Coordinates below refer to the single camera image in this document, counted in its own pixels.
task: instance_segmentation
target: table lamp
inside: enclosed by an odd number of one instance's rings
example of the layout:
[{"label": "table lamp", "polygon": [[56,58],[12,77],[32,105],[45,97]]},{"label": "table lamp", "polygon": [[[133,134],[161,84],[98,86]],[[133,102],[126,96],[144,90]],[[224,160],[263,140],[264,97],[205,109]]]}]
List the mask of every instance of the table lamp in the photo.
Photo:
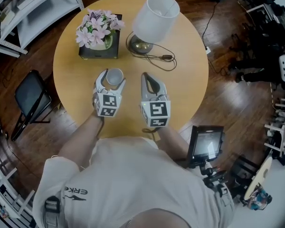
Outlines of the table lamp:
[{"label": "table lamp", "polygon": [[133,22],[130,48],[137,54],[151,51],[172,28],[180,7],[175,0],[147,0]]}]

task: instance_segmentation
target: small display screen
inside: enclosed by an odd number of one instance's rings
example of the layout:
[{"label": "small display screen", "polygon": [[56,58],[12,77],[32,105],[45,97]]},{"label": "small display screen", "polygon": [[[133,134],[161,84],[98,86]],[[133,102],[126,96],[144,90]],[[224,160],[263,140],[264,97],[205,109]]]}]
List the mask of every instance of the small display screen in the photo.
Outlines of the small display screen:
[{"label": "small display screen", "polygon": [[196,141],[194,157],[207,157],[207,159],[215,158],[219,152],[221,140],[221,132],[205,132],[199,133]]}]

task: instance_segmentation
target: black folding chair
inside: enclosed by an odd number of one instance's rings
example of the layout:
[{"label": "black folding chair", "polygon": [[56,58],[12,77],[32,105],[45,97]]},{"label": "black folding chair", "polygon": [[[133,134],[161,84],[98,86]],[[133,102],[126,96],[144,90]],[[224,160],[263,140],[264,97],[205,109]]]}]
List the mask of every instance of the black folding chair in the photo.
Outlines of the black folding chair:
[{"label": "black folding chair", "polygon": [[43,111],[51,103],[45,82],[36,70],[32,70],[22,80],[15,92],[15,99],[21,110],[21,115],[11,135],[11,140],[15,141],[25,127],[30,124],[47,124],[50,121],[36,121]]}]

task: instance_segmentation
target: white cup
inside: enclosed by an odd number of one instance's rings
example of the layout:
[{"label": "white cup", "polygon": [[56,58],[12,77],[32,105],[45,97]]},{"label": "white cup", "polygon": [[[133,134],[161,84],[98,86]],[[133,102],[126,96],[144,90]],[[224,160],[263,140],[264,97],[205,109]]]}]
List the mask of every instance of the white cup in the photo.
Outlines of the white cup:
[{"label": "white cup", "polygon": [[111,68],[106,74],[106,80],[112,86],[116,86],[120,84],[123,78],[124,78],[124,74],[119,68]]}]

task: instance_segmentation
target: lamp base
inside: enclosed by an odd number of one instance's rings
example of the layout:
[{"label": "lamp base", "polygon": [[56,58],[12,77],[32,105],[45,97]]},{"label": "lamp base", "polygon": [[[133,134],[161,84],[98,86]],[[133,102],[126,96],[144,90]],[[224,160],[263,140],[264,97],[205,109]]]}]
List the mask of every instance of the lamp base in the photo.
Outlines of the lamp base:
[{"label": "lamp base", "polygon": [[129,47],[137,54],[147,54],[152,50],[153,44],[149,44],[139,39],[136,35],[133,35],[130,40]]}]

